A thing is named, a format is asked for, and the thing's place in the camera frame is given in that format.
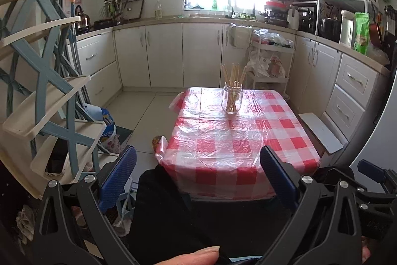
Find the copper kettle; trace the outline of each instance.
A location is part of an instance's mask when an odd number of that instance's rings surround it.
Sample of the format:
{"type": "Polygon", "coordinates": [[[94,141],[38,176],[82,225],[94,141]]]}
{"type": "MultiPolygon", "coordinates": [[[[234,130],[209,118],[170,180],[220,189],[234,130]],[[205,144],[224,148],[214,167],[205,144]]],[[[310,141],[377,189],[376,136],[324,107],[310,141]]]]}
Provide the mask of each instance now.
{"type": "Polygon", "coordinates": [[[76,22],[76,29],[80,30],[82,28],[90,28],[91,22],[90,22],[90,16],[87,14],[84,14],[84,11],[82,10],[80,5],[76,6],[75,9],[75,16],[80,16],[81,20],[79,22],[76,22]]]}

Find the plastic tablecloth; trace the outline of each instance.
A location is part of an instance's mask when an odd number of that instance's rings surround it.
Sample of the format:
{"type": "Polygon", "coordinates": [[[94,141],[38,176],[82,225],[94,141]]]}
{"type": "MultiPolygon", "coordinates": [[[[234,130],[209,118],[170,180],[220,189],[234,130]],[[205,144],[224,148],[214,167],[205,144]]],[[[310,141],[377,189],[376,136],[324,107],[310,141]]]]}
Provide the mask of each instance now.
{"type": "Polygon", "coordinates": [[[155,155],[180,191],[205,199],[273,197],[259,162],[265,145],[299,173],[315,172],[320,157],[279,93],[244,90],[236,115],[226,114],[221,101],[222,89],[190,88],[169,107],[178,118],[169,143],[163,137],[155,155]]]}

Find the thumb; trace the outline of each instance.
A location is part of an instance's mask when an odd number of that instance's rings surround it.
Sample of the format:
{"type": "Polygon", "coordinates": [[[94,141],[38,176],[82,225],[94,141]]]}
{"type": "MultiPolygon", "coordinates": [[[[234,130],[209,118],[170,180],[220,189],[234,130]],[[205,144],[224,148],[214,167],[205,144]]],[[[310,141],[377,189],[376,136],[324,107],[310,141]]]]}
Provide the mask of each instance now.
{"type": "Polygon", "coordinates": [[[219,246],[198,250],[192,254],[179,255],[156,265],[214,265],[219,257],[219,246]]]}

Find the faucet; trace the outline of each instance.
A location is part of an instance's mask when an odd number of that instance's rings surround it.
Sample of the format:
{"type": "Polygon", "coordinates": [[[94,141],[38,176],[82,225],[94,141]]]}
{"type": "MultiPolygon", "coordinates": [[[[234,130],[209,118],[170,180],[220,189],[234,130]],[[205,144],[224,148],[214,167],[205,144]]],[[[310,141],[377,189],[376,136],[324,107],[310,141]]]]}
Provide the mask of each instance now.
{"type": "Polygon", "coordinates": [[[234,5],[235,5],[235,0],[233,0],[233,5],[232,5],[232,18],[236,18],[236,13],[234,12],[234,5]]]}

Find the glass jar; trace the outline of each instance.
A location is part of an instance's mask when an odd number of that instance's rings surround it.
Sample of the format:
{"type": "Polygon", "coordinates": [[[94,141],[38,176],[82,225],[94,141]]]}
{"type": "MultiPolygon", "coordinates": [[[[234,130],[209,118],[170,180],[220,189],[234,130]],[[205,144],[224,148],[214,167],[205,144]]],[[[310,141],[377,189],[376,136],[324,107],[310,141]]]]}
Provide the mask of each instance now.
{"type": "Polygon", "coordinates": [[[235,86],[232,87],[225,83],[222,91],[222,109],[227,114],[236,114],[241,108],[243,94],[244,91],[242,84],[236,82],[235,86]]]}

